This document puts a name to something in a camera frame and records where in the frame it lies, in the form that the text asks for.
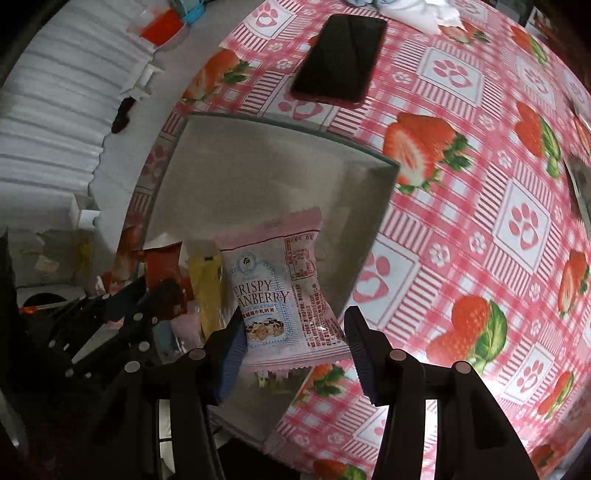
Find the white cloth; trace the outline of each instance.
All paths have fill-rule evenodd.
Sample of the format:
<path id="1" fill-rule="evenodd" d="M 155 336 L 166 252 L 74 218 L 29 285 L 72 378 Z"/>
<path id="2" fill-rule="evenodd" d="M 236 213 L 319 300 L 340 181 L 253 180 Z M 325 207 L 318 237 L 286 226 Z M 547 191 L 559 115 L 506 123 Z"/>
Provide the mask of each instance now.
<path id="1" fill-rule="evenodd" d="M 442 27 L 464 28 L 460 12 L 447 0 L 398 0 L 392 4 L 380 5 L 379 13 L 407 24 L 427 35 L 441 33 Z"/>

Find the white tray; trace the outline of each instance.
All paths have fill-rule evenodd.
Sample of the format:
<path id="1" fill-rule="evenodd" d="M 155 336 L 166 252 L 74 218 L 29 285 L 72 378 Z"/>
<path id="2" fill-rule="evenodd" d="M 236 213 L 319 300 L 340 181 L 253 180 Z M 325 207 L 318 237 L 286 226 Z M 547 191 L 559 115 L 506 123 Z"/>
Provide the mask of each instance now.
<path id="1" fill-rule="evenodd" d="M 189 255 L 212 255 L 215 232 L 319 206 L 324 223 L 314 248 L 318 276 L 340 316 L 398 166 L 341 137 L 320 135 L 254 118 L 191 116 L 158 192 L 146 243 L 166 233 L 182 239 Z M 293 398 L 253 389 L 252 375 L 241 376 L 216 414 L 262 443 Z"/>

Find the crumpled plastic bag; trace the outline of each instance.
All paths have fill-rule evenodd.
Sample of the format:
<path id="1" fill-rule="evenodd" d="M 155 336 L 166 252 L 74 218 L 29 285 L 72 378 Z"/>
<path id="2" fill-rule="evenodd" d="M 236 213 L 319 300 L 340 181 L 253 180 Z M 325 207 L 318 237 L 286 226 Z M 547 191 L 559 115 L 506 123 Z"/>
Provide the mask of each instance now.
<path id="1" fill-rule="evenodd" d="M 356 7 L 372 3 L 368 0 L 346 0 L 346 2 Z M 464 30 L 460 21 L 460 12 L 447 0 L 374 0 L 374 3 L 380 15 L 398 20 L 427 35 L 440 34 L 440 25 L 459 27 Z"/>

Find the yellow packet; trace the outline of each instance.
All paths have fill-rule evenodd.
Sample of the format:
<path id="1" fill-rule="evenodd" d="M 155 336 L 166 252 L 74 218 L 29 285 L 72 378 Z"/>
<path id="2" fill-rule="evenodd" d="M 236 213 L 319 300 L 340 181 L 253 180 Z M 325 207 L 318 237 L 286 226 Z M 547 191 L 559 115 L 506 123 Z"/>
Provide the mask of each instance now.
<path id="1" fill-rule="evenodd" d="M 223 285 L 222 256 L 189 258 L 189 278 L 195 300 L 199 304 L 201 330 L 205 341 L 224 328 L 222 321 Z"/>

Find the crispy cranberry wrapper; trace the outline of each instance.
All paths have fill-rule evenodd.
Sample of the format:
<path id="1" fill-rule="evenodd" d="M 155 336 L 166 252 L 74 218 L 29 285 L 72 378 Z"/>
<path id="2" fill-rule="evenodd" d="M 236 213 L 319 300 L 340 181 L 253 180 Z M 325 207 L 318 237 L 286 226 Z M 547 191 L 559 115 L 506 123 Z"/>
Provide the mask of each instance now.
<path id="1" fill-rule="evenodd" d="M 319 208 L 216 237 L 248 338 L 253 371 L 309 367 L 350 357 L 322 295 L 314 240 Z"/>

